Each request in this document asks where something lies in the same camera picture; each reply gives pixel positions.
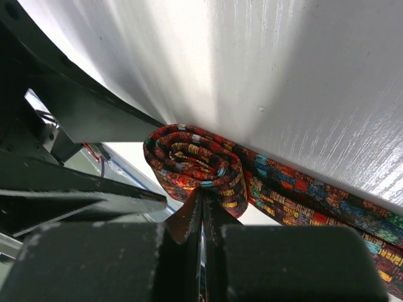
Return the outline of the red multicolour patterned tie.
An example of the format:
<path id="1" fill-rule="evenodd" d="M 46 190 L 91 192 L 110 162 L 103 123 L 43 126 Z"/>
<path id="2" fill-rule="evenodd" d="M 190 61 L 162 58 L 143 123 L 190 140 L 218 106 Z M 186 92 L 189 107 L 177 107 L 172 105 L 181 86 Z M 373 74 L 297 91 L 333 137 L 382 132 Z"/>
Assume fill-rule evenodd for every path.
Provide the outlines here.
<path id="1" fill-rule="evenodd" d="M 195 126 L 163 126 L 143 150 L 159 184 L 176 201 L 201 187 L 236 218 L 253 206 L 281 225 L 354 228 L 389 293 L 402 297 L 401 215 Z"/>

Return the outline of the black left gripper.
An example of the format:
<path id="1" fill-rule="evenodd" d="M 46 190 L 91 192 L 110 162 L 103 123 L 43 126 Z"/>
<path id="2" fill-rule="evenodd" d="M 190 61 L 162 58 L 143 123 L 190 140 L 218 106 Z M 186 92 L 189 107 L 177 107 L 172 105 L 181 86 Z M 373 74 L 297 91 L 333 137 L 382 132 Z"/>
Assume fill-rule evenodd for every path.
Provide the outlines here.
<path id="1" fill-rule="evenodd" d="M 26 99 L 36 95 L 54 117 Z M 164 210 L 163 195 L 57 165 L 76 143 L 142 142 L 161 126 L 70 61 L 18 1 L 1 1 L 1 232 Z"/>

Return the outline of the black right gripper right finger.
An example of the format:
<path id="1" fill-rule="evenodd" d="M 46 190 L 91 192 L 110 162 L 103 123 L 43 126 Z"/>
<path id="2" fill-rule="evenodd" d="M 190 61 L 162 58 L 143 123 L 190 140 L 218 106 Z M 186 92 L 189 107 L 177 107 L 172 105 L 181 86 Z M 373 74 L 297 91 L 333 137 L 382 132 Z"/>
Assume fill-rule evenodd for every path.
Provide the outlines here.
<path id="1" fill-rule="evenodd" d="M 207 301 L 387 301 L 357 231 L 244 226 L 203 197 Z"/>

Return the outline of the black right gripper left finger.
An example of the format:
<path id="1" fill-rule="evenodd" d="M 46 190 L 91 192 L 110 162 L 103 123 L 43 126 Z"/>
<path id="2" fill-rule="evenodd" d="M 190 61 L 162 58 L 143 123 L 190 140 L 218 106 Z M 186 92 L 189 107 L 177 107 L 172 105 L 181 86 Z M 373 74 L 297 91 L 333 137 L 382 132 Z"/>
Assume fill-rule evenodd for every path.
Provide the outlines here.
<path id="1" fill-rule="evenodd" d="M 198 301 L 202 196 L 162 223 L 53 223 L 26 241 L 2 301 Z"/>

